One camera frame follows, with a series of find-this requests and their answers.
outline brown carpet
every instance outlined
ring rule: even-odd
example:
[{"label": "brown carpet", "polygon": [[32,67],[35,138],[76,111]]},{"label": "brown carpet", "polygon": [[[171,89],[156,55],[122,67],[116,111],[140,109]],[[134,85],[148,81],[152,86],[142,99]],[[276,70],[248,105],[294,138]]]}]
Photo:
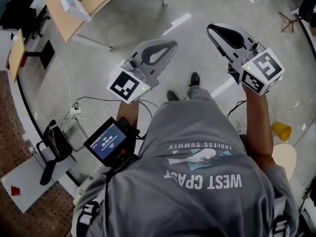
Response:
[{"label": "brown carpet", "polygon": [[[22,134],[7,72],[0,71],[0,177],[32,156],[30,144]],[[67,236],[74,209],[72,201],[63,187],[55,183],[23,214],[0,184],[0,236]]]}]

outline strap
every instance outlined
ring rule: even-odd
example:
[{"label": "strap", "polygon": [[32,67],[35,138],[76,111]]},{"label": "strap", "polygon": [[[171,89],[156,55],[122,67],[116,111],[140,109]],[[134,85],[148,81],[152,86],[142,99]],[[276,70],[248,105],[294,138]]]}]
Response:
[{"label": "strap", "polygon": [[269,231],[269,237],[289,237],[290,227],[284,216],[286,197],[282,196],[273,201],[273,225]]},{"label": "strap", "polygon": [[100,205],[104,200],[104,196],[105,188],[100,191],[93,201],[86,204],[82,209],[75,213],[71,228],[73,237],[85,237],[89,226],[100,211]]}]

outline gray floor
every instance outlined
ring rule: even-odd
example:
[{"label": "gray floor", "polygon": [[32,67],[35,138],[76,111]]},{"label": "gray floor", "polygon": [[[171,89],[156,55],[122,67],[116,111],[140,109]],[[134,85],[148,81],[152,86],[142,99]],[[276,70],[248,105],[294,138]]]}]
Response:
[{"label": "gray floor", "polygon": [[[299,24],[295,32],[281,33],[286,24],[278,12],[291,16],[291,10],[297,5],[294,0],[168,0],[167,7],[160,0],[112,0],[84,25],[81,34],[113,47],[110,53],[75,42],[64,43],[54,23],[47,22],[43,29],[44,37],[28,44],[28,50],[41,49],[50,39],[57,51],[49,68],[45,71],[37,58],[30,58],[19,76],[25,95],[33,112],[38,114],[38,125],[44,130],[51,119],[59,119],[73,100],[82,96],[115,99],[106,90],[109,73],[114,66],[131,53],[141,41],[157,38],[176,40],[177,53],[159,76],[160,85],[143,99],[157,105],[166,101],[168,89],[176,91],[184,98],[187,91],[187,78],[190,72],[197,71],[201,76],[201,87],[214,92],[230,79],[226,73],[228,61],[223,58],[206,34],[209,23],[225,22],[244,27],[256,40],[271,47],[284,65],[286,72],[268,94],[271,122],[284,114],[279,121],[292,127],[288,143],[295,145],[315,117],[316,101],[316,61],[306,36]],[[172,27],[171,22],[189,13],[191,18],[178,27],[162,34]],[[223,113],[227,114],[237,101],[245,95],[235,83],[215,97]],[[94,114],[115,115],[118,103],[81,100],[84,111],[82,117]],[[154,113],[156,108],[148,105]],[[95,116],[81,119],[80,123],[88,135],[91,135],[109,116]],[[231,118],[239,119],[246,127],[245,106],[238,108]],[[138,126],[145,133],[150,116],[141,107]],[[239,128],[238,122],[232,120]],[[75,129],[69,129],[71,140],[78,147],[84,138]],[[315,161],[315,139],[297,143],[297,169],[291,180],[297,201],[316,174],[314,166],[305,165],[306,159]],[[100,163],[87,150],[74,153],[78,166],[72,170],[93,175]]]}]

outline yellow cup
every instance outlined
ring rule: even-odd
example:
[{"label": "yellow cup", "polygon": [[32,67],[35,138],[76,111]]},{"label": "yellow cup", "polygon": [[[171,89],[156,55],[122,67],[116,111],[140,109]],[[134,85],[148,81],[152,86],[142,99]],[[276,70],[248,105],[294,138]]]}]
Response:
[{"label": "yellow cup", "polygon": [[287,141],[292,133],[292,128],[281,122],[274,122],[272,124],[272,131],[282,140]]}]

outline black shoe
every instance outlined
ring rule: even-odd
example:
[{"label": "black shoe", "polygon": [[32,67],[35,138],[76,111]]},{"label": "black shoe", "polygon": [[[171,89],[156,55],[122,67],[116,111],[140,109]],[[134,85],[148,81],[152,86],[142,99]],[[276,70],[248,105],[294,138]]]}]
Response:
[{"label": "black shoe", "polygon": [[190,75],[190,84],[189,84],[189,87],[191,86],[199,86],[199,75],[197,72],[193,72],[191,75]]},{"label": "black shoe", "polygon": [[179,98],[177,97],[176,93],[174,93],[172,90],[167,91],[167,99],[169,102],[179,101]]}]

